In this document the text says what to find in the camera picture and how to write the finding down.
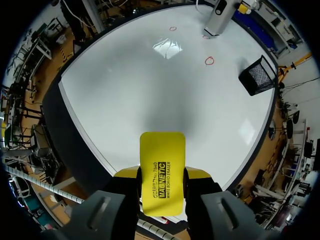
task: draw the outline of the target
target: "red drawn circle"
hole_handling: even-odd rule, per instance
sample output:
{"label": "red drawn circle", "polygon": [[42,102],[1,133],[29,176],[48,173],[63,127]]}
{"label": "red drawn circle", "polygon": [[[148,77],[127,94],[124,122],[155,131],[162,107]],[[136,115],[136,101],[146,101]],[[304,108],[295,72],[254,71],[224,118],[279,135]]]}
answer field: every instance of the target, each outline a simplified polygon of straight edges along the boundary
{"label": "red drawn circle", "polygon": [[212,56],[209,56],[205,61],[204,61],[205,65],[212,65],[215,63],[215,60]]}

